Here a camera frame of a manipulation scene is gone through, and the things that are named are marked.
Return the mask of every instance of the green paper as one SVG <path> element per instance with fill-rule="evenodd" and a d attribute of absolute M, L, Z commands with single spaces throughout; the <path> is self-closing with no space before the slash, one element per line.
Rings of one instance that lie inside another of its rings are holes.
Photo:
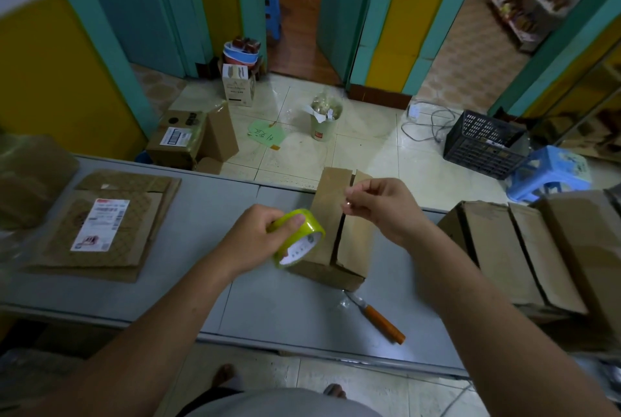
<path fill-rule="evenodd" d="M 269 121 L 257 119 L 248 126 L 248 137 L 264 146 L 280 146 L 286 136 L 287 134 L 282 127 Z"/>

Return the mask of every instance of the skirting board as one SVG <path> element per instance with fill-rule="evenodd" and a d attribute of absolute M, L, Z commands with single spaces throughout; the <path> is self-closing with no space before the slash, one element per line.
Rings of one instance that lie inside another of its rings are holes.
<path fill-rule="evenodd" d="M 406 109 L 412 99 L 412 95 L 397 93 L 395 91 L 380 90 L 370 86 L 357 85 L 353 83 L 347 92 L 350 99 L 366 101 L 380 106 L 388 106 L 397 109 Z"/>

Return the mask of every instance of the hand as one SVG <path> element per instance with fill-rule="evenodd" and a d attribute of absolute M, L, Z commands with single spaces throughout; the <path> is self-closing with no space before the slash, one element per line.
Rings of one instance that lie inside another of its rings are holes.
<path fill-rule="evenodd" d="M 215 261 L 223 262 L 231 280 L 262 264 L 274 255 L 289 236 L 304 223 L 304 215 L 291 217 L 272 233 L 267 227 L 284 216 L 280 209 L 254 204 L 244 211 L 231 230 L 209 255 Z"/>
<path fill-rule="evenodd" d="M 347 188 L 345 198 L 349 203 L 342 205 L 345 214 L 371 221 L 388 240 L 403 248 L 431 222 L 397 178 L 363 180 Z"/>

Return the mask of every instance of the left hand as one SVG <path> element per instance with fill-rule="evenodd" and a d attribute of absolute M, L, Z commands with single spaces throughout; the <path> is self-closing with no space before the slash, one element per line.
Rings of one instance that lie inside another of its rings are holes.
<path fill-rule="evenodd" d="M 252 205 L 237 219 L 210 257 L 224 262 L 231 279 L 252 270 L 274 255 L 284 241 L 304 224 L 304 215 L 298 214 L 274 232 L 268 233 L 267 227 L 283 216 L 284 212 L 280 209 L 262 204 Z"/>

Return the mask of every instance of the door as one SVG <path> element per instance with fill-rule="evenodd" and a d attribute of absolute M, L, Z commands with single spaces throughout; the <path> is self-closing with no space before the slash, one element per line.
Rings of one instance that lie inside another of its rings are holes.
<path fill-rule="evenodd" d="M 186 75 L 175 41 L 167 0 L 99 0 L 130 62 L 164 73 Z"/>
<path fill-rule="evenodd" d="M 321 0 L 317 45 L 347 85 L 368 0 Z"/>

